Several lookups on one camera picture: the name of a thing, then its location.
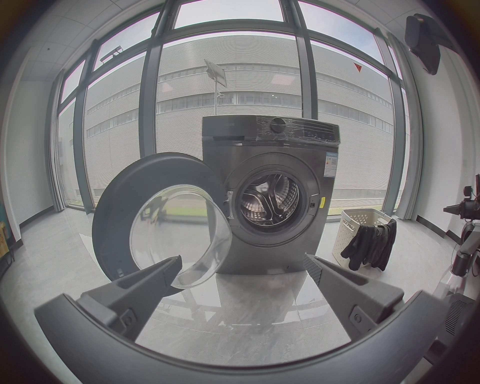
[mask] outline washing machine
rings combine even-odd
[[[339,143],[338,126],[316,120],[204,117],[203,161],[146,156],[105,189],[92,225],[98,264],[115,280],[181,255],[182,288],[214,272],[304,270],[325,226]]]
[[[218,273],[304,270],[333,192],[337,125],[301,118],[203,117],[203,162],[227,192],[232,244]]]

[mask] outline open door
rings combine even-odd
[[[144,157],[120,172],[96,207],[92,240],[110,280],[181,255],[175,288],[201,284],[220,267],[232,234],[227,191],[199,159]]]

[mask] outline glass window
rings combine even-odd
[[[318,97],[322,98],[318,118],[340,127],[338,168],[329,214],[338,215],[348,208],[382,209],[394,142],[393,132],[384,129],[394,122],[393,109],[389,108],[393,101],[388,77],[337,49],[312,42],[312,50],[319,74]],[[360,72],[355,64],[362,66]]]
[[[135,24],[126,27],[103,43],[98,51],[93,70],[95,71],[124,50],[148,39],[152,35],[152,29],[155,26],[157,18],[158,13],[145,17]]]
[[[402,77],[402,71],[400,70],[400,66],[398,65],[398,60],[396,59],[396,55],[394,50],[392,49],[391,46],[388,46],[388,50],[390,51],[390,55],[392,55],[393,59],[393,64],[395,65],[396,73],[400,79],[403,79]]]
[[[85,166],[95,205],[113,178],[140,158],[139,91],[131,90],[140,84],[144,59],[145,53],[142,53],[125,61],[90,84],[87,89],[84,116]],[[122,96],[113,99],[117,94]]]
[[[174,28],[215,20],[283,21],[278,0],[199,0],[180,6]]]
[[[73,90],[78,87],[78,83],[80,81],[80,75],[82,74],[82,70],[84,69],[85,60],[83,60],[78,67],[73,70],[72,73],[65,79],[65,83],[63,84],[63,90],[61,93],[60,102],[63,101],[68,97]]]
[[[73,110],[75,99],[59,114],[58,119],[58,155],[60,165],[60,185],[69,205],[83,206],[77,194],[78,181],[73,159]]]
[[[398,191],[398,197],[395,203],[395,209],[398,208],[400,204],[400,198],[403,194],[403,189],[405,187],[405,181],[407,180],[407,169],[408,169],[408,161],[410,159],[410,112],[408,111],[408,102],[407,102],[407,94],[405,93],[405,89],[402,88],[402,97],[403,97],[403,110],[405,113],[405,157],[403,160],[403,171],[402,171],[402,180],[400,182],[400,189]]]
[[[156,95],[158,152],[184,152],[202,158],[202,117],[215,114],[216,99],[214,81],[203,69],[205,59],[225,69],[227,87],[217,84],[218,115],[302,116],[294,37],[263,32],[189,37],[167,43],[162,49]],[[173,73],[180,77],[163,80]],[[172,107],[164,108],[167,103]]]
[[[383,63],[375,37],[370,31],[334,12],[299,2],[307,28],[341,40]]]

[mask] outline white laundry basket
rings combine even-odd
[[[332,251],[335,260],[342,267],[348,269],[350,259],[344,259],[340,253],[350,244],[360,225],[384,225],[388,224],[391,219],[390,216],[373,208],[344,209]]]

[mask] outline black jacket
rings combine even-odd
[[[349,245],[341,252],[343,258],[350,258],[348,267],[357,271],[361,263],[370,263],[373,268],[385,270],[396,238],[396,221],[387,225],[361,225]]]

